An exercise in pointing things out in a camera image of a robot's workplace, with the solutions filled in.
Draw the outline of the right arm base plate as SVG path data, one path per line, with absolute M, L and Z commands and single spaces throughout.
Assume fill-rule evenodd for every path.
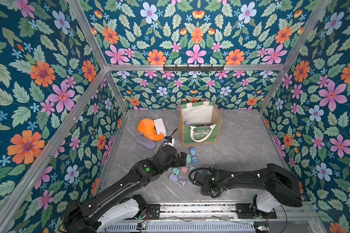
M 277 219 L 274 210 L 268 213 L 262 212 L 252 208 L 252 204 L 249 203 L 237 203 L 235 207 L 239 219 Z

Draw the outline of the white rectangular box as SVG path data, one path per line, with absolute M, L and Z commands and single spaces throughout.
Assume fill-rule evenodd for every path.
M 162 118 L 155 119 L 154 124 L 155 124 L 155 130 L 157 135 L 163 135 L 164 137 L 166 137 L 167 131 L 166 131 L 163 119 Z

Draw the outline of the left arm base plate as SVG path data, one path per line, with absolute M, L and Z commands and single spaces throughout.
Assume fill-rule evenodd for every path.
M 126 218 L 125 220 L 158 220 L 160 216 L 161 205 L 158 203 L 150 203 L 145 211 L 138 213 L 136 216 Z

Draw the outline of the purple oval case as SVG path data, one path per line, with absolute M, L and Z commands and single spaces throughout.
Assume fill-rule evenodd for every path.
M 144 136 L 137 136 L 135 138 L 136 143 L 138 143 L 139 145 L 149 149 L 149 150 L 153 150 L 157 145 L 156 142 L 144 137 Z

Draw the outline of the orange whale toy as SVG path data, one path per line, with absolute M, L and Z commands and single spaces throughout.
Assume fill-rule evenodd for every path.
M 143 134 L 145 138 L 151 141 L 164 140 L 164 136 L 162 133 L 160 133 L 159 135 L 157 134 L 157 131 L 155 130 L 155 123 L 152 119 L 142 119 L 137 126 L 137 130 L 139 133 Z

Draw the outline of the black hook rail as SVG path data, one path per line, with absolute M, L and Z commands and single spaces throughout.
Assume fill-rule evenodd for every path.
M 179 72 L 189 72 L 189 71 L 200 71 L 200 72 L 210 72 L 210 71 L 223 71 L 224 65 L 163 65 L 163 71 L 179 71 Z

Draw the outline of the blue hourglass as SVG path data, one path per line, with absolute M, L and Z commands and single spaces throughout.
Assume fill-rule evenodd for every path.
M 192 147 L 189 149 L 191 156 L 196 156 L 196 148 Z

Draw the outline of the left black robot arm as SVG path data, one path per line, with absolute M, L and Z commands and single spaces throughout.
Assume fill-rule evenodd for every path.
M 129 173 L 101 193 L 79 202 L 68 203 L 64 211 L 66 233 L 98 233 L 106 227 L 128 218 L 147 218 L 148 204 L 142 195 L 126 196 L 157 180 L 170 168 L 186 165 L 184 152 L 169 145 L 151 158 L 137 162 Z

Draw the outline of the green canvas Christmas bag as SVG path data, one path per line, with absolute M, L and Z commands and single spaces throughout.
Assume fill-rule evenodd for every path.
M 214 102 L 187 103 L 179 108 L 178 132 L 183 146 L 216 143 L 221 125 L 221 113 Z

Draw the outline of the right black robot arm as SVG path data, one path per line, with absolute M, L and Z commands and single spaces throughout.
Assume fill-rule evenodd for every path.
M 263 193 L 253 196 L 247 210 L 237 214 L 253 218 L 266 218 L 276 207 L 285 205 L 303 206 L 298 176 L 276 165 L 254 171 L 227 171 L 214 168 L 196 168 L 189 172 L 190 182 L 200 187 L 201 195 L 213 199 L 232 189 L 256 189 Z

